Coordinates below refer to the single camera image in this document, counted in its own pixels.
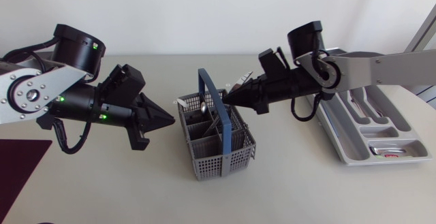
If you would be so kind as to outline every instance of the blue basket handle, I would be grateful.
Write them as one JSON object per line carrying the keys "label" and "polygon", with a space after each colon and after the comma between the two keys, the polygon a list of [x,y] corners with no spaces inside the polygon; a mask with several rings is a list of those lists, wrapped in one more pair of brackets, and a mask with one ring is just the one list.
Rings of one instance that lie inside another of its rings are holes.
{"label": "blue basket handle", "polygon": [[204,68],[200,68],[198,70],[198,92],[203,96],[205,92],[204,85],[207,86],[207,89],[211,94],[215,108],[218,111],[219,119],[223,125],[223,155],[228,155],[232,152],[232,122],[230,121],[224,103],[219,97],[218,91],[215,88],[211,77],[209,77]]}

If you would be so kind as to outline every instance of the black cable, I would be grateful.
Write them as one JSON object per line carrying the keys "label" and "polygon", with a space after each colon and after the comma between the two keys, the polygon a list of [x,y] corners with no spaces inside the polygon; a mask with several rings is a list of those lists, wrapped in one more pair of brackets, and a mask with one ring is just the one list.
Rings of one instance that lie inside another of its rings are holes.
{"label": "black cable", "polygon": [[98,63],[97,71],[95,72],[95,75],[92,78],[90,78],[88,80],[81,80],[80,82],[83,83],[83,84],[88,84],[90,82],[94,82],[98,78],[98,74],[100,73],[100,65],[101,64],[102,64],[102,62],[100,61]]}
{"label": "black cable", "polygon": [[19,48],[16,50],[11,50],[7,54],[4,55],[3,61],[8,62],[10,58],[15,57],[17,54],[22,54],[22,53],[26,53],[26,52],[34,52],[36,50],[48,48],[48,47],[52,46],[53,44],[56,44],[57,42],[59,42],[59,38],[54,37],[51,40],[48,40],[47,42],[44,42],[42,44],[36,44],[36,45],[32,45],[32,46],[27,46],[24,48]]}
{"label": "black cable", "polygon": [[297,115],[297,113],[295,113],[295,98],[293,98],[293,99],[291,100],[291,112],[292,112],[292,114],[294,115],[294,117],[295,117],[297,120],[299,120],[299,121],[301,121],[301,122],[307,122],[307,121],[311,120],[311,119],[315,116],[315,114],[316,114],[316,110],[318,109],[318,105],[320,104],[320,101],[321,101],[321,93],[318,93],[318,94],[315,96],[315,98],[313,99],[313,109],[312,109],[312,113],[311,113],[310,115],[308,115],[307,117],[302,118],[302,117],[299,117],[299,116]]}
{"label": "black cable", "polygon": [[319,49],[318,51],[319,51],[319,52],[323,52],[324,54],[327,55],[327,57],[330,56],[330,54],[328,54],[327,50]]}
{"label": "black cable", "polygon": [[286,69],[291,70],[291,67],[289,66],[289,64],[287,64],[285,54],[283,53],[280,47],[277,47],[277,52],[279,53],[282,61],[285,63]]}
{"label": "black cable", "polygon": [[318,38],[318,33],[315,32],[313,33],[312,66],[314,70],[322,77],[320,62],[318,61],[319,55],[320,55],[320,39]]}
{"label": "black cable", "polygon": [[44,61],[41,59],[41,57],[39,55],[37,55],[35,52],[33,52],[33,51],[28,52],[27,54],[30,54],[32,57],[35,57],[36,61],[40,64],[41,72],[45,73],[46,72],[46,66],[44,65]]}
{"label": "black cable", "polygon": [[56,133],[57,142],[61,147],[61,150],[69,155],[77,153],[83,146],[84,142],[87,140],[89,130],[91,129],[91,122],[87,122],[84,126],[83,133],[80,136],[80,140],[75,146],[69,148],[67,145],[67,135],[65,134],[65,127],[63,126],[62,120],[55,118],[53,122],[54,132]]}

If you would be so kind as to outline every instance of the silver spoon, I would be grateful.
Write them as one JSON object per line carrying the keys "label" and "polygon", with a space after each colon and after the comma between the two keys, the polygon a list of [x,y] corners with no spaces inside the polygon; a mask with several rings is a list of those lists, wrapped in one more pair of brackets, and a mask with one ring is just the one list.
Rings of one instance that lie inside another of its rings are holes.
{"label": "silver spoon", "polygon": [[371,152],[375,155],[383,155],[384,153],[405,153],[406,150],[402,148],[375,148],[370,146]]}

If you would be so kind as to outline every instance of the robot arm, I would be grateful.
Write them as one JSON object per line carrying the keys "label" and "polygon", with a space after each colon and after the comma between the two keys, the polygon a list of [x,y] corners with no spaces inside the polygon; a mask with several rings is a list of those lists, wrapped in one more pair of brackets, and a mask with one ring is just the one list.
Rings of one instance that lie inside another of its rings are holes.
{"label": "robot arm", "polygon": [[372,84],[436,84],[436,50],[389,55],[324,50],[321,31],[321,22],[316,21],[289,32],[297,68],[290,68],[280,48],[277,52],[266,50],[259,54],[265,74],[229,92],[223,102],[263,114],[268,112],[269,103],[292,99],[294,107],[294,98],[317,94],[312,114],[299,118],[307,121],[321,99],[329,100],[340,91]]}
{"label": "robot arm", "polygon": [[[56,44],[51,60],[34,51]],[[91,123],[125,127],[133,150],[144,150],[143,134],[171,125],[174,118],[141,93],[142,74],[129,65],[117,65],[104,82],[89,83],[99,73],[106,47],[97,38],[66,25],[57,25],[49,42],[13,50],[0,59],[0,124],[37,119],[52,129],[62,150],[77,152]],[[13,61],[32,55],[34,59]],[[86,122],[79,143],[67,147],[60,118]]]}

